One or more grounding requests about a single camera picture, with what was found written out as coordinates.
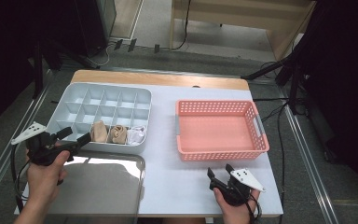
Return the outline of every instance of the person's left hand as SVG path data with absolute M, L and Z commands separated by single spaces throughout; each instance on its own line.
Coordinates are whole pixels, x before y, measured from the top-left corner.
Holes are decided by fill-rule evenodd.
M 44 222 L 49 206 L 60 190 L 57 183 L 66 176 L 63 165 L 69 155 L 69 151 L 62 151 L 50 166 L 30 163 L 27 171 L 28 201 L 15 220 L 16 224 L 42 224 Z
M 27 172 L 30 189 L 28 201 L 45 206 L 50 205 L 57 197 L 59 188 L 57 183 L 66 177 L 63 165 L 68 160 L 69 151 L 62 151 L 50 166 L 30 164 Z

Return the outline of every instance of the reflective surface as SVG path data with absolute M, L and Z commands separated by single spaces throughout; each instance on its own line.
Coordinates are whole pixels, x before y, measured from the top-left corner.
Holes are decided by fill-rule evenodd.
M 64 166 L 69 175 L 49 214 L 136 217 L 145 171 L 143 158 L 81 150 L 74 159 Z

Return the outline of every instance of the gray compartment tray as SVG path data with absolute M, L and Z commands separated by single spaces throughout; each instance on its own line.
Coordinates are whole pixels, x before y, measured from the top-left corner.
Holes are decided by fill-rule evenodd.
M 83 146 L 93 151 L 139 154 L 145 149 L 152 94 L 147 89 L 103 85 L 96 83 L 73 83 L 69 85 L 54 111 L 47 132 L 71 127 L 73 133 L 62 142 L 75 141 L 88 133 L 91 125 L 99 120 L 105 124 L 108 135 L 115 125 L 128 129 L 145 126 L 145 138 L 137 146 L 91 142 Z

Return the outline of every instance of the black curtain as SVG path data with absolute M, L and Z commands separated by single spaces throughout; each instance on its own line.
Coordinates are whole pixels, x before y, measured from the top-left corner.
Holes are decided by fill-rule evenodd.
M 32 45 L 21 10 L 16 1 L 0 2 L 0 115 L 34 78 L 28 62 Z
M 358 1 L 318 1 L 323 16 L 297 62 L 334 137 L 325 144 L 358 173 Z

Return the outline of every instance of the person's right hand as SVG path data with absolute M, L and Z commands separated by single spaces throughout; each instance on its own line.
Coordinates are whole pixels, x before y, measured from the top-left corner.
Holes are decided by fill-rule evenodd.
M 214 188 L 213 189 L 214 197 L 216 198 L 217 203 L 219 204 L 220 208 L 223 212 L 223 220 L 225 221 L 225 224 L 239 224 L 239 223 L 250 223 L 250 214 L 249 210 L 246 207 L 246 204 L 243 204 L 241 206 L 232 206 L 226 202 L 226 200 L 223 198 L 222 192 L 220 192 L 219 189 Z M 256 189 L 252 189 L 251 194 L 255 197 L 255 199 L 258 199 L 258 196 L 260 195 L 260 191 Z M 253 200 L 248 201 L 249 206 L 252 209 L 252 212 L 255 211 L 256 208 L 256 202 Z

